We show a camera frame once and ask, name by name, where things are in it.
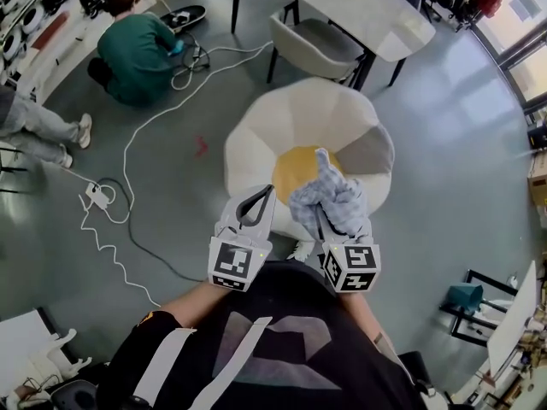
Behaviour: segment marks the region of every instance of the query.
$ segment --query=white power adapter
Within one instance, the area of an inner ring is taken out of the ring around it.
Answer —
[[[105,210],[109,205],[108,197],[101,191],[101,188],[98,185],[90,182],[87,185],[85,193],[100,209]]]

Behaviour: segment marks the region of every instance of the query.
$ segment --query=person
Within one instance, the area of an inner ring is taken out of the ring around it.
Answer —
[[[133,106],[154,102],[170,86],[174,66],[170,54],[183,42],[153,14],[134,14],[140,0],[108,0],[115,21],[98,41],[99,58],[88,74],[115,99]]]
[[[180,327],[197,329],[173,353],[152,407],[201,408],[192,407],[196,397],[253,322],[267,316],[268,327],[214,409],[426,409],[404,370],[377,350],[389,339],[362,294],[336,296],[317,271],[295,261],[266,262],[245,293],[203,282],[149,313],[99,382],[97,408],[126,405],[163,339]]]
[[[28,155],[70,168],[73,157],[64,143],[86,149],[91,143],[92,120],[67,123],[58,114],[0,85],[0,140]]]

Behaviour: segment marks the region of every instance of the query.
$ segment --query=black t-shirt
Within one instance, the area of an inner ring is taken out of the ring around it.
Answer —
[[[378,352],[325,286],[297,264],[272,262],[246,293],[226,296],[188,337],[154,409],[190,407],[265,316],[273,319],[213,409],[425,409],[403,369]],[[154,312],[133,329],[99,384],[100,410],[117,410],[132,395],[177,327],[169,313]]]

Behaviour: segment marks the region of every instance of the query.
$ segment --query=yellow cushion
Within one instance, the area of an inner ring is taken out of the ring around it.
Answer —
[[[277,159],[272,174],[272,184],[275,187],[277,198],[285,205],[289,202],[289,197],[294,190],[317,179],[318,167],[315,151],[318,148],[319,146],[294,147]],[[327,152],[331,164],[342,172],[342,167],[336,156],[330,151]]]

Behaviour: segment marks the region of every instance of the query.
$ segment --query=black pants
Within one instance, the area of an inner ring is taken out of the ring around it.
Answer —
[[[98,84],[102,85],[105,90],[109,84],[109,81],[112,79],[112,70],[101,58],[91,59],[89,65],[87,66],[87,74],[89,74],[93,80],[98,82]]]

